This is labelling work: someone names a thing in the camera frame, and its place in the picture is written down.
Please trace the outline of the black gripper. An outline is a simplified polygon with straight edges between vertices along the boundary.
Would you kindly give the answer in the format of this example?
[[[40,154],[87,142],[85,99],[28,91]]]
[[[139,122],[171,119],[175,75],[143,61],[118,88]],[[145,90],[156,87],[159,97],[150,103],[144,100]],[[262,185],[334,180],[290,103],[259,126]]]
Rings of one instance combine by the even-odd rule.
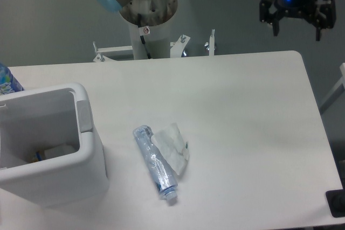
[[[276,11],[270,13],[274,4]],[[273,35],[279,34],[279,21],[284,17],[303,18],[315,29],[315,40],[320,41],[321,31],[332,29],[336,22],[335,0],[260,0],[259,20],[272,25]]]

